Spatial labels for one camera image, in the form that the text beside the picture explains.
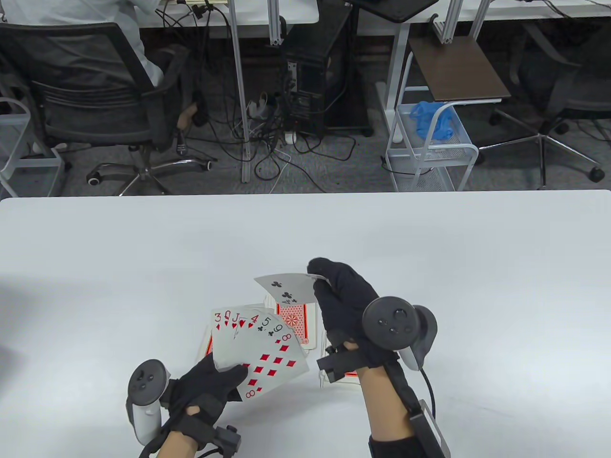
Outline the person's right hand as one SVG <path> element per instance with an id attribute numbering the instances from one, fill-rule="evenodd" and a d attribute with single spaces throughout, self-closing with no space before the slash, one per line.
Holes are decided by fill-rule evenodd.
<path id="1" fill-rule="evenodd" d="M 382 349 L 365 334 L 364 311 L 379 298 L 368 281 L 351 266 L 327 258 L 310 260 L 307 272 L 322 276 L 313 288 L 327 333 L 342 337 L 342 344 L 355 344 L 367 368 L 381 367 L 399 359 L 397 353 Z"/>

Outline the person's left hand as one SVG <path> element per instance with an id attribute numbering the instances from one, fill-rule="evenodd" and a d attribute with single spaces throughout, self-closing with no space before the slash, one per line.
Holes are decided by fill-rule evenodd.
<path id="1" fill-rule="evenodd" d="M 194 440 L 199 450 L 212 438 L 212 430 L 228 402 L 240 402 L 237 388 L 247 377 L 238 364 L 217 370 L 212 354 L 204 357 L 185 375 L 170 384 L 167 403 L 169 419 L 163 432 L 179 432 Z"/>

